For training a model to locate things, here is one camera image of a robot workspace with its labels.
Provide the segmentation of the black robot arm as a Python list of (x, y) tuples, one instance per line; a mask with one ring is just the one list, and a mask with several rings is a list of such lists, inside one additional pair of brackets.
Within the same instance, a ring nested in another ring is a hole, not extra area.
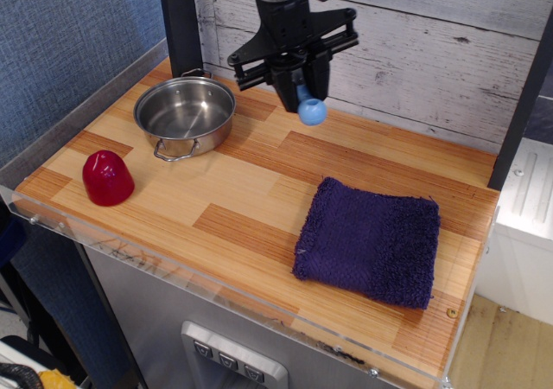
[(330, 61), (359, 43), (353, 26), (356, 11), (313, 12), (309, 0), (255, 1), (259, 29), (228, 57), (239, 88), (273, 86), (288, 112), (300, 111), (310, 98), (324, 100)]

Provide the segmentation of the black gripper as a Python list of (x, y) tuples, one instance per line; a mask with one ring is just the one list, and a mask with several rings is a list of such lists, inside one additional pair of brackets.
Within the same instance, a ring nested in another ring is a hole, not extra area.
[(255, 0), (257, 33), (228, 57), (242, 90), (266, 83), (276, 89), (287, 112), (299, 106), (295, 77), (310, 93), (328, 96), (330, 61), (359, 43), (353, 8), (313, 12), (309, 0)]

